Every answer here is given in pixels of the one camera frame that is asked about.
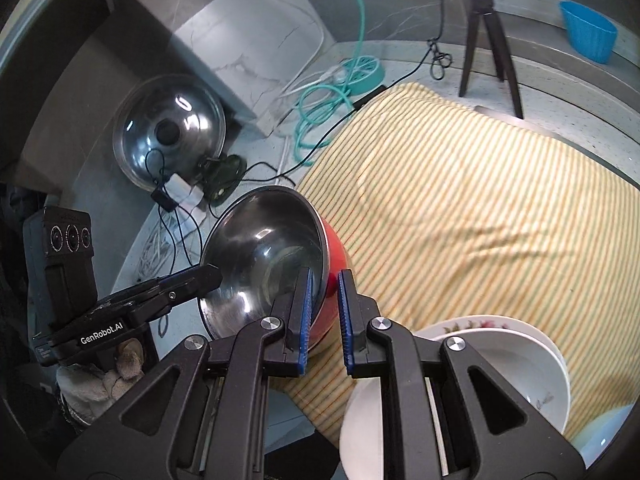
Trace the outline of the left gloved hand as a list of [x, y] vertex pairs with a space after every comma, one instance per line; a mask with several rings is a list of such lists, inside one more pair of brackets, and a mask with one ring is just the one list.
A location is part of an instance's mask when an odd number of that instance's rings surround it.
[[145, 353], [137, 338], [118, 345], [113, 368], [60, 366], [56, 382], [68, 410], [87, 426], [95, 422], [144, 375]]

